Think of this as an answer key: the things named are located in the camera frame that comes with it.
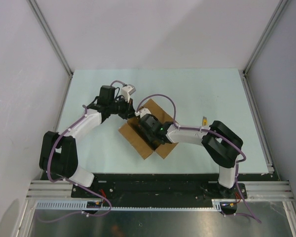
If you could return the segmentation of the yellow utility knife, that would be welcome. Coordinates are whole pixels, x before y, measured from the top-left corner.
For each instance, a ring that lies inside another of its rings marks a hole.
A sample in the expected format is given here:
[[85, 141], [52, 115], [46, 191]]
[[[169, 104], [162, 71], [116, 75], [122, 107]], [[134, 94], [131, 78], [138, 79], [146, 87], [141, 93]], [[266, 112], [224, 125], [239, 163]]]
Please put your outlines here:
[[203, 126], [208, 126], [208, 125], [209, 125], [209, 124], [208, 124], [208, 120], [207, 120], [206, 117], [203, 117], [203, 119], [202, 119], [202, 125], [203, 125]]

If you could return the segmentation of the brown cardboard express box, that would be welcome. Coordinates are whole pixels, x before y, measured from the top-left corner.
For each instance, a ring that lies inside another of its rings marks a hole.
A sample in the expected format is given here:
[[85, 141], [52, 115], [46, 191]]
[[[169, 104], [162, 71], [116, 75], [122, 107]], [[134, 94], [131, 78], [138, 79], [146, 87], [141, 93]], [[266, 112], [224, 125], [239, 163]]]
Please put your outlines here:
[[154, 152], [166, 159], [177, 145], [170, 143], [165, 136], [166, 129], [173, 124], [173, 118], [152, 99], [149, 99], [140, 108], [148, 109], [150, 115], [128, 119], [119, 128], [119, 133], [143, 159], [147, 159]]

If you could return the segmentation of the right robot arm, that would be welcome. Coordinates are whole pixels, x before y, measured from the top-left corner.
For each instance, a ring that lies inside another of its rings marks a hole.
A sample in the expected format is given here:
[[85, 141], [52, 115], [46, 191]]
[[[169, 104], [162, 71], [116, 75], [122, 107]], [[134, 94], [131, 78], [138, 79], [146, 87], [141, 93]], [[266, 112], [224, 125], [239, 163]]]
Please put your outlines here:
[[218, 193], [229, 198], [235, 193], [237, 165], [246, 160], [242, 139], [221, 121], [209, 126], [181, 126], [174, 122], [162, 123], [156, 116], [146, 114], [139, 119], [139, 131], [148, 144], [165, 145], [187, 143], [205, 148], [219, 166]]

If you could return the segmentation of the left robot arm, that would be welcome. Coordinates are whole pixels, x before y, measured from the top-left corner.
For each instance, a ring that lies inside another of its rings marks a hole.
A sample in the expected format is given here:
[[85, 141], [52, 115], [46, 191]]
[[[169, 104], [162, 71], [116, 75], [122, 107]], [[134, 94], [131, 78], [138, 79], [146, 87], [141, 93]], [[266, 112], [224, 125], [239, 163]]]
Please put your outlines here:
[[82, 116], [62, 134], [48, 131], [43, 136], [39, 167], [51, 182], [70, 180], [82, 186], [82, 192], [92, 198], [98, 194], [99, 185], [94, 174], [79, 165], [77, 143], [93, 128], [101, 125], [110, 115], [122, 119], [135, 116], [131, 95], [136, 91], [131, 84], [122, 87], [103, 85], [99, 95], [87, 106]]

